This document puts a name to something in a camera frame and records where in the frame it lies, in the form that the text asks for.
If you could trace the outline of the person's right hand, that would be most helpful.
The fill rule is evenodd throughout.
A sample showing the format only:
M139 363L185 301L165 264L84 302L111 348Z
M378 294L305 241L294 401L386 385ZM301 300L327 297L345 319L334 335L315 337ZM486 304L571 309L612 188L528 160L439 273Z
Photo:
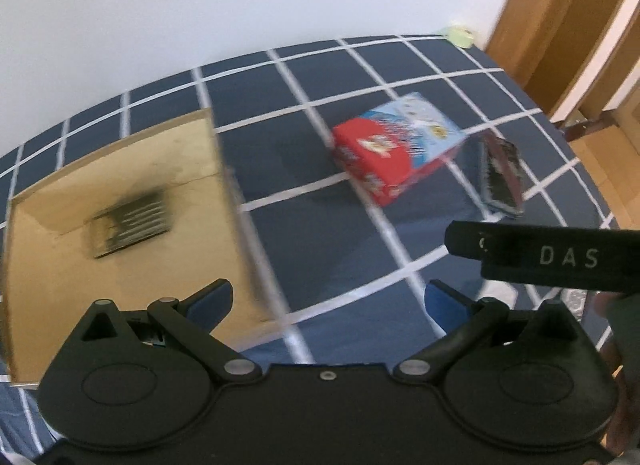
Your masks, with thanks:
M620 393L606 447L622 454L639 444L639 295L601 292L594 309L612 329L600 352Z

